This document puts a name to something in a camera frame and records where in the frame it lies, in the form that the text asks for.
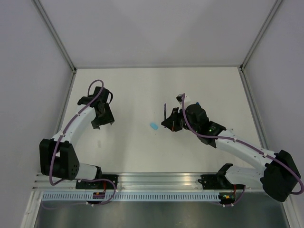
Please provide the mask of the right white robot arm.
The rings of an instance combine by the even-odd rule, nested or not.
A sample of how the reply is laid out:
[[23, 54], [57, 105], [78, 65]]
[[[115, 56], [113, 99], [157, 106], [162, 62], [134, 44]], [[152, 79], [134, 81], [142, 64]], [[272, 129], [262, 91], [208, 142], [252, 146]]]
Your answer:
[[209, 120], [199, 104], [191, 104], [185, 110], [173, 108], [171, 115], [161, 124], [172, 132], [191, 131], [203, 144], [229, 152], [252, 166], [223, 165], [215, 175], [215, 185], [221, 189], [233, 185], [262, 188], [279, 202], [295, 194], [293, 189], [300, 182], [301, 175], [290, 153], [257, 148], [238, 139], [226, 127]]

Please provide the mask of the purple pen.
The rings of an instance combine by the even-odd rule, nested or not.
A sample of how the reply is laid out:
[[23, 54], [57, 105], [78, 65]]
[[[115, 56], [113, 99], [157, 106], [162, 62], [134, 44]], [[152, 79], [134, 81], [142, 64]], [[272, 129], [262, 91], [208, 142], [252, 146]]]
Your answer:
[[167, 119], [167, 105], [164, 104], [164, 121]]

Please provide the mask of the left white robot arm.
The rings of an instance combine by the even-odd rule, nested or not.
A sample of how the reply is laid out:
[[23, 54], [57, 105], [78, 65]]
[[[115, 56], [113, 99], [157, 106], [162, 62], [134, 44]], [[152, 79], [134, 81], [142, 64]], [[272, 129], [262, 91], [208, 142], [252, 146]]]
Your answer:
[[86, 180], [92, 189], [102, 186], [101, 168], [81, 163], [75, 147], [87, 126], [100, 129], [102, 125], [114, 123], [108, 98], [112, 100], [113, 93], [97, 86], [93, 94], [83, 96], [77, 102], [76, 114], [65, 128], [51, 139], [42, 139], [39, 144], [39, 155], [43, 175], [70, 181]]

